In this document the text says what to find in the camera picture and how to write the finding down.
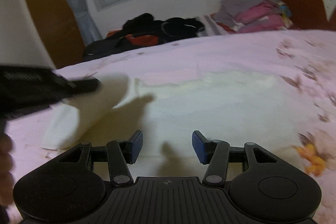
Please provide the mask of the person's left hand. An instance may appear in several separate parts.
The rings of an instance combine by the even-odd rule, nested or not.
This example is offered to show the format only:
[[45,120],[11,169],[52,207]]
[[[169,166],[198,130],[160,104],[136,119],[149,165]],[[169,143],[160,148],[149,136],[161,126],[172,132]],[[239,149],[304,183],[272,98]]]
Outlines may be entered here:
[[7,134],[1,133],[1,218],[6,219],[4,222],[1,220],[1,223],[8,223],[6,209],[13,203],[14,179],[11,170],[14,162],[10,155],[12,150],[13,141]]

